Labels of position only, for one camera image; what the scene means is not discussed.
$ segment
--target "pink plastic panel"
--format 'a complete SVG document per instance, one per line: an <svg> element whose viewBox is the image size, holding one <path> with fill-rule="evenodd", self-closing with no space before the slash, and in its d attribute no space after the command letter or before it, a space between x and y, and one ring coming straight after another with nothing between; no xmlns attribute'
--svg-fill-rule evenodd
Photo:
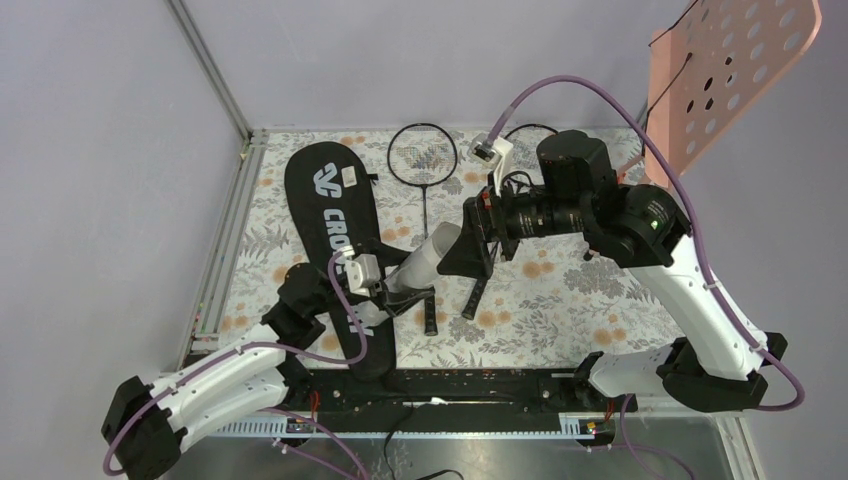
<svg viewBox="0 0 848 480"><path fill-rule="evenodd" d="M692 3L680 23L651 47L649 104L660 101L650 112L648 134L678 174L792 67L821 25L817 0ZM660 97L689 53L680 77ZM650 152L646 173L668 186Z"/></svg>

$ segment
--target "black racket grip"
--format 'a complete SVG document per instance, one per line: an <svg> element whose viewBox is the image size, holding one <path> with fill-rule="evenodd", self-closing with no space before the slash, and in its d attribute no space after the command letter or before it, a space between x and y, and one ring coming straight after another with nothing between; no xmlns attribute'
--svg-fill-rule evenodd
<svg viewBox="0 0 848 480"><path fill-rule="evenodd" d="M434 337L439 334L439 327L436 325L436 297L427 297L424 299L424 335Z"/></svg>
<svg viewBox="0 0 848 480"><path fill-rule="evenodd" d="M468 302L465 308L462 309L462 318L466 320L474 320L474 315L477 314L477 306L480 305L480 299L483 298L483 292L486 291L486 285L489 280L484 278L477 280L474 287L471 289L471 296L468 297Z"/></svg>

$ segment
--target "white logo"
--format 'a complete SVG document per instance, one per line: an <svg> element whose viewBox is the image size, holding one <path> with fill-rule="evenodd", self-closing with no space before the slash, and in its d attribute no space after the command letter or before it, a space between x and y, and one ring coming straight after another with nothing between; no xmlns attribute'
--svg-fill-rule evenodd
<svg viewBox="0 0 848 480"><path fill-rule="evenodd" d="M312 181L315 183L315 192L322 197L339 198L342 196L342 187L333 182L336 177L336 164L328 163L324 168L315 172Z"/></svg>
<svg viewBox="0 0 848 480"><path fill-rule="evenodd" d="M330 248L337 251L350 246L350 237L347 236L347 223L345 223L344 212L338 208L324 210L324 224L327 226L327 237L330 239ZM341 273L345 257L336 260L336 270Z"/></svg>
<svg viewBox="0 0 848 480"><path fill-rule="evenodd" d="M349 316L347 317L347 326L350 327L350 333L359 333L356 330L356 326L353 324L353 320L351 320ZM365 332L366 337L373 337L374 336L374 329L372 329L371 327L369 327L367 325L362 325L362 330Z"/></svg>

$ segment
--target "gray leaf pattern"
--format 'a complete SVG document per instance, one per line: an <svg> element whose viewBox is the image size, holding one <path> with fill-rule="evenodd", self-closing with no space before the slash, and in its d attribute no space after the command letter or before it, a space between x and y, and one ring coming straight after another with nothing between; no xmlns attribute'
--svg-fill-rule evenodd
<svg viewBox="0 0 848 480"><path fill-rule="evenodd" d="M335 141L349 146L370 173L374 185L382 240L412 250L424 240L420 190L391 177L386 149L394 131L274 133L263 158L259 179L242 237L221 321L222 344L236 339L259 322L277 301L276 290L291 266L307 261L288 210L283 179L288 159L316 142ZM486 183L488 170L462 152L479 132L449 130L460 152L454 175L428 189L427 206L432 230L442 221L462 222L462 202ZM607 144L613 168L638 154L641 143L628 129L587 130ZM536 145L548 135L542 130L522 131L512 137L515 167L527 170L541 183L535 159ZM422 148L427 145L422 140ZM635 183L644 167L625 175ZM460 316L473 281L444 277L436 282L440 334L426 337L423 309L396 318L398 365L405 368L573 367L587 353L604 350L626 353L653 348L680 335L677 325L650 290L614 262L582 260L586 243L579 235L524 240L512 262L499 262L473 320ZM332 325L309 349L341 357ZM320 366L305 360L308 367Z"/></svg>

